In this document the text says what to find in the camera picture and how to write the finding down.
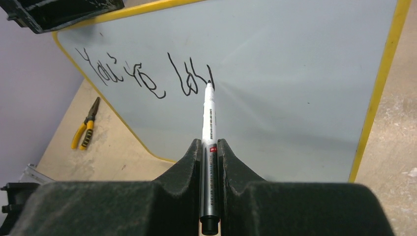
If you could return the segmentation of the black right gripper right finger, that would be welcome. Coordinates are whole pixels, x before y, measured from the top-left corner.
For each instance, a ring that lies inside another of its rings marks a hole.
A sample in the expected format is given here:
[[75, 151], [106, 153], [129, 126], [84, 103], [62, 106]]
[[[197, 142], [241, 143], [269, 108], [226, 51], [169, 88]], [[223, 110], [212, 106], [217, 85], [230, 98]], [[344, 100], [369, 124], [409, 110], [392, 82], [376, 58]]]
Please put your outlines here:
[[352, 183], [272, 182], [218, 141], [224, 236], [391, 236], [373, 192]]

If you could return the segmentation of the yellow framed whiteboard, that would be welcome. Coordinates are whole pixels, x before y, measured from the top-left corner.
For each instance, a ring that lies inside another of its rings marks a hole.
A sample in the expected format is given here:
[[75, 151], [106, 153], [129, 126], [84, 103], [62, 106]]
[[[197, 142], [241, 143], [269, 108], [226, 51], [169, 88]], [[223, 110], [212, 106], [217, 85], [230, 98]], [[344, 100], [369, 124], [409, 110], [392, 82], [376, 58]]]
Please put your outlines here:
[[353, 181], [408, 0], [159, 0], [54, 32], [153, 156], [217, 137], [262, 177]]

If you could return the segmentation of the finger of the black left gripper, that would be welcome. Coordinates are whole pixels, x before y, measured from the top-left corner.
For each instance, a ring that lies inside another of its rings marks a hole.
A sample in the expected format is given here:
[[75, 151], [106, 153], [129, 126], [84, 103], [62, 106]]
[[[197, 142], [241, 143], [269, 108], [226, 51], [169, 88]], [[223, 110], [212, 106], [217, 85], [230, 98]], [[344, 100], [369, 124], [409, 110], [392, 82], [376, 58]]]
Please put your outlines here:
[[7, 20], [35, 34], [57, 31], [124, 8], [123, 0], [1, 0]]

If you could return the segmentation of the white whiteboard marker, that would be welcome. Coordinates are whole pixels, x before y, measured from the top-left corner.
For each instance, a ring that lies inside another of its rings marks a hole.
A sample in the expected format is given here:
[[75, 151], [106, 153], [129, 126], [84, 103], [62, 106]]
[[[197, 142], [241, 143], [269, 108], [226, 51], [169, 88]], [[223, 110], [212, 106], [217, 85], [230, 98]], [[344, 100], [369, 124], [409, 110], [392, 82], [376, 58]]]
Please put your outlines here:
[[205, 89], [201, 141], [199, 219], [201, 233], [205, 236], [214, 236], [219, 233], [220, 210], [216, 113], [212, 82], [208, 82]]

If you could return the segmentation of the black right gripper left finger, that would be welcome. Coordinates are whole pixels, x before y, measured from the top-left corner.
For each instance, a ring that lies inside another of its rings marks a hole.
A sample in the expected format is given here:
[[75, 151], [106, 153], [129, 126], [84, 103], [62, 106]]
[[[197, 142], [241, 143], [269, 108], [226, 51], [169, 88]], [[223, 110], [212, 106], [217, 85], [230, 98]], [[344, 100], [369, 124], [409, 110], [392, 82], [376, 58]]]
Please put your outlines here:
[[13, 236], [196, 236], [201, 141], [152, 181], [55, 181], [29, 197]]

